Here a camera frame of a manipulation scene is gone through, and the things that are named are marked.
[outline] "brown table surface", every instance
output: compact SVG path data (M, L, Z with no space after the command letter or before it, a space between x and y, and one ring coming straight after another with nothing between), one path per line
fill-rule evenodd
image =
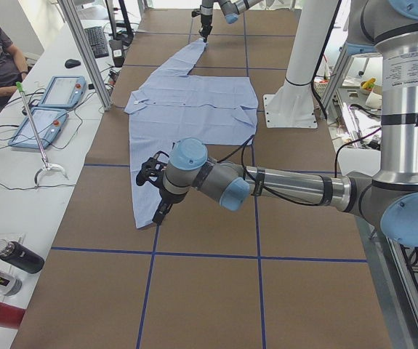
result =
M198 29L190 10L144 14L12 348L391 348L350 215L252 197L233 213L191 191L160 228L134 227L124 106ZM191 73L274 94L296 29L288 10L216 11ZM262 109L249 161L330 174L326 121L267 129Z

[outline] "bottle cap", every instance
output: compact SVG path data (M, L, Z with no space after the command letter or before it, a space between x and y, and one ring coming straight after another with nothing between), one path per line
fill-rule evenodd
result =
M6 257L12 252L11 244L4 238L0 239L0 256Z

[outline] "white table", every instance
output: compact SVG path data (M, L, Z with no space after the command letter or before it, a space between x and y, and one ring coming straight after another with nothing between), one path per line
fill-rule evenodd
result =
M105 23L101 20L83 21L85 28ZM84 65L72 69L65 68L64 63L68 58L82 61L70 29L65 25L23 82L25 92L28 94L40 87L46 87L51 77L57 75L82 75L90 84L91 79ZM101 71L106 69L113 64L111 55L97 59L97 64ZM22 103L20 101L9 104L0 113L0 125L21 123L24 119L21 109ZM92 95L84 105L77 109L77 113L82 117L84 123L69 146L61 151L53 147L47 148L49 161L64 166L68 179L64 178L60 172L45 172L46 174L44 173L40 179L41 185L76 184L84 164L84 158L92 144L103 114L103 108L97 95ZM64 146L72 137L79 122L73 112L69 113L62 132L53 144L58 147ZM14 132L13 128L0 128L0 137L11 137ZM0 141L0 147L6 144L7 141ZM8 147L0 150L0 182L11 188L33 187L34 175L42 166L40 153L20 149ZM10 191L0 187L0 233L23 234L25 236L24 245L42 257L47 257L72 192L73 187L26 191ZM13 275L23 282L23 287L15 296L5 297L4 302L26 308L40 273L31 275L17 268L12 270ZM15 335L16 330L0 327L0 349L9 348Z

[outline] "warning label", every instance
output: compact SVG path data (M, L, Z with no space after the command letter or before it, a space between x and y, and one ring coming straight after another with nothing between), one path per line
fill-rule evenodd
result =
M383 91L418 86L418 51L383 60Z

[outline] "blue tablet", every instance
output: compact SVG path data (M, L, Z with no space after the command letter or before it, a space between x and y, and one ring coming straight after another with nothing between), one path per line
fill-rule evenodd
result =
M41 138L42 145L47 148L57 138L68 116L67 111L61 109L35 107L31 109L34 124ZM8 145L19 148L39 148L34 131L28 117L25 117L17 128Z
M39 107L71 109L86 89L84 76L54 76L39 101Z

